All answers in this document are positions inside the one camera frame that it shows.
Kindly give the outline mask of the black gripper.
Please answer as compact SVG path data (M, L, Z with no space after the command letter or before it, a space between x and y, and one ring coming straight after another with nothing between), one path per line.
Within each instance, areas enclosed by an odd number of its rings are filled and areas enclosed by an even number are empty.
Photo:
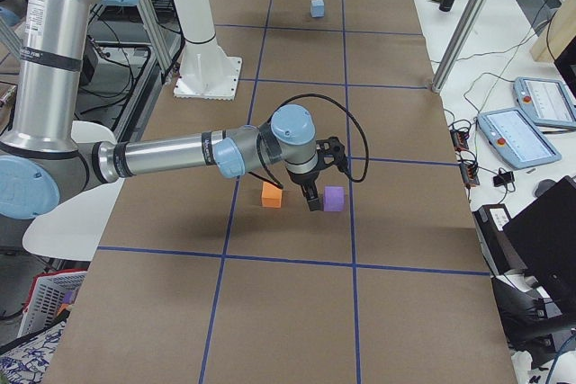
M303 174L288 171L291 181L301 186L310 211L320 210L320 196L316 180L321 171L331 166L335 166L342 174L346 172L346 148L339 138L334 136L316 141L316 161L312 168L306 169Z

